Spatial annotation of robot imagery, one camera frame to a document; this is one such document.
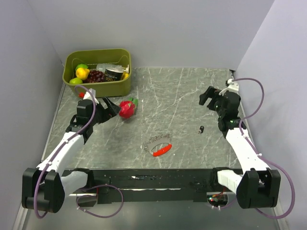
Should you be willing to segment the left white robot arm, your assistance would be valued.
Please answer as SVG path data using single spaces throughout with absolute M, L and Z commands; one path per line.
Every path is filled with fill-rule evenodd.
M 96 124 L 117 116 L 120 107 L 103 98 L 106 107 L 92 96 L 85 96 L 76 106 L 65 133 L 55 149 L 35 168 L 27 168 L 22 176 L 22 206 L 32 209 L 39 219 L 47 213 L 57 213 L 64 199 L 77 190 L 89 193 L 94 189 L 92 170 L 76 168 L 63 173 L 69 161 L 85 145 Z

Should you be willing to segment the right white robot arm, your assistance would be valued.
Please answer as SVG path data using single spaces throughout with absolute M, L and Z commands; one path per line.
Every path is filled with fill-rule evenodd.
M 235 193 L 241 208 L 275 207 L 279 194 L 281 175 L 261 160 L 249 145 L 250 137 L 246 126 L 240 128 L 238 109 L 241 98 L 238 93 L 222 92 L 213 86 L 200 95 L 199 104 L 218 114 L 218 127 L 231 145 L 241 165 L 242 173 L 230 168 L 214 168 L 210 187 L 220 191 L 224 187 Z

